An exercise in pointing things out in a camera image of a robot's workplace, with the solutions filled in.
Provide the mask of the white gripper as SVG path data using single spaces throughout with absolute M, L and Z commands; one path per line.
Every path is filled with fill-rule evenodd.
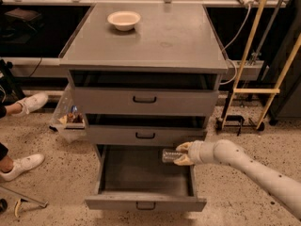
M 203 164 L 202 158 L 204 142 L 196 140 L 193 142 L 184 142 L 176 148 L 177 152 L 187 153 L 174 160 L 174 164 L 177 166 L 191 166 Z

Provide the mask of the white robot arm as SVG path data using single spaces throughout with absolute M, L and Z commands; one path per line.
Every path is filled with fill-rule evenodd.
M 301 184 L 252 159 L 234 142 L 227 139 L 217 142 L 195 140 L 184 142 L 176 151 L 181 153 L 181 156 L 173 161 L 178 166 L 217 164 L 239 170 L 298 220 L 301 219 Z

